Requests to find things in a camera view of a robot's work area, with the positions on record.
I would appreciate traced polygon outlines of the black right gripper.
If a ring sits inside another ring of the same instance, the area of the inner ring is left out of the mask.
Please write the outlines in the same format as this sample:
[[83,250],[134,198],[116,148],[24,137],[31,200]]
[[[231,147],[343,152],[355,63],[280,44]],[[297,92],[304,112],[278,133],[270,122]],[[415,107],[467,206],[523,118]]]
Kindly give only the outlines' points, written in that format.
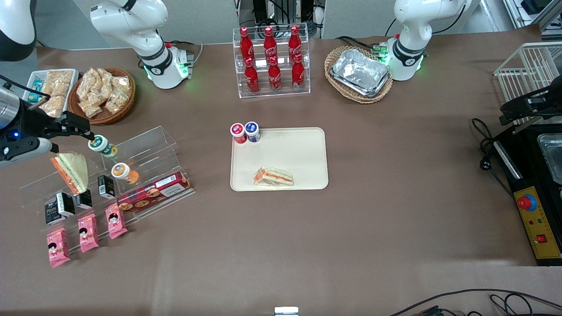
[[0,136],[0,164],[8,164],[34,158],[48,152],[56,152],[58,146],[50,139],[58,136],[80,136],[89,141],[95,139],[90,121],[70,111],[61,114],[61,122],[48,116],[43,110],[20,108],[20,112]]

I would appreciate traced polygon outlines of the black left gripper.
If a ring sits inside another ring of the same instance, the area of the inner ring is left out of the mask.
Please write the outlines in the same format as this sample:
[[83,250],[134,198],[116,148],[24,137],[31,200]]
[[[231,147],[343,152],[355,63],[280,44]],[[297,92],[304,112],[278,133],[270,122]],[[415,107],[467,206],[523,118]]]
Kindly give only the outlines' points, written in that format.
[[518,126],[528,122],[534,124],[544,117],[561,115],[562,78],[554,78],[549,86],[533,91],[525,99],[513,99],[506,102],[500,107],[500,110],[502,126]]

